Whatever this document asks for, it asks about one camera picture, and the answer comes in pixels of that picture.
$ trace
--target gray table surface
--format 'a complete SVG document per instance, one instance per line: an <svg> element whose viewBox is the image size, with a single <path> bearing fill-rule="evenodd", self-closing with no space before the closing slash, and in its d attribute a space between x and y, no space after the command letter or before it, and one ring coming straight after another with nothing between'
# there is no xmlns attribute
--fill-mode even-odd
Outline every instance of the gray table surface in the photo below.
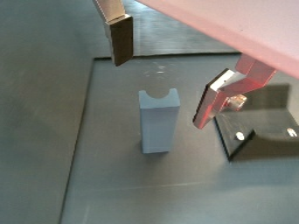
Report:
<svg viewBox="0 0 299 224"><path fill-rule="evenodd" d="M192 116L205 83L239 56L98 60L69 179L62 224L297 223L299 158L229 163L211 122ZM297 120L297 80L289 110ZM169 153L140 151L137 91L152 97L176 88L181 108Z"/></svg>

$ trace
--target light blue block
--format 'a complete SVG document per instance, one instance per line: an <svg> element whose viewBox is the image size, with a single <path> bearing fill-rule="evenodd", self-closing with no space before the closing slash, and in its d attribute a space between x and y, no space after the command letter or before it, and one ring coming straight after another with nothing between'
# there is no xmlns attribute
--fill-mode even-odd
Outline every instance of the light blue block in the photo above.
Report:
<svg viewBox="0 0 299 224"><path fill-rule="evenodd" d="M175 88L161 98L152 98L138 91L142 153L167 152L172 148L173 130L180 109Z"/></svg>

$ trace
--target gray wall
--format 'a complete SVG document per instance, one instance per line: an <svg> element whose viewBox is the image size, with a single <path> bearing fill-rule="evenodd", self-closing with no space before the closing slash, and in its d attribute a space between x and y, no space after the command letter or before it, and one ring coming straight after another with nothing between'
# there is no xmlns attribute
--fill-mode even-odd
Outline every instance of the gray wall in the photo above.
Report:
<svg viewBox="0 0 299 224"><path fill-rule="evenodd" d="M90 57L61 1L0 3L0 223L57 223Z"/></svg>

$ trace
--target screw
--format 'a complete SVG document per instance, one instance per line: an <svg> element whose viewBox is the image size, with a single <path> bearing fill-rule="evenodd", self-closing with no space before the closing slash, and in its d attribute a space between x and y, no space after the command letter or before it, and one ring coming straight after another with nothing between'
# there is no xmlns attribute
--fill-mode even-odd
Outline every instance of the screw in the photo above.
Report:
<svg viewBox="0 0 299 224"><path fill-rule="evenodd" d="M244 137L241 132L236 133L236 138L237 138L239 141L244 141L245 140L245 137Z"/></svg>
<svg viewBox="0 0 299 224"><path fill-rule="evenodd" d="M247 101L247 97L243 94L237 94L232 97L228 97L225 102L225 107L228 107L231 110L239 111Z"/></svg>
<svg viewBox="0 0 299 224"><path fill-rule="evenodd" d="M296 137L296 133L293 129L287 129L289 137Z"/></svg>

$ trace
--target pink panel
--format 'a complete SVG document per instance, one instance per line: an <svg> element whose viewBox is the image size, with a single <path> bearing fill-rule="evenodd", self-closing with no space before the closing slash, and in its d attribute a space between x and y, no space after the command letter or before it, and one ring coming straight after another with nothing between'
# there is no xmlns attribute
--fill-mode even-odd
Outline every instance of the pink panel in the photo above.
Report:
<svg viewBox="0 0 299 224"><path fill-rule="evenodd" d="M137 1L299 78L297 0Z"/></svg>

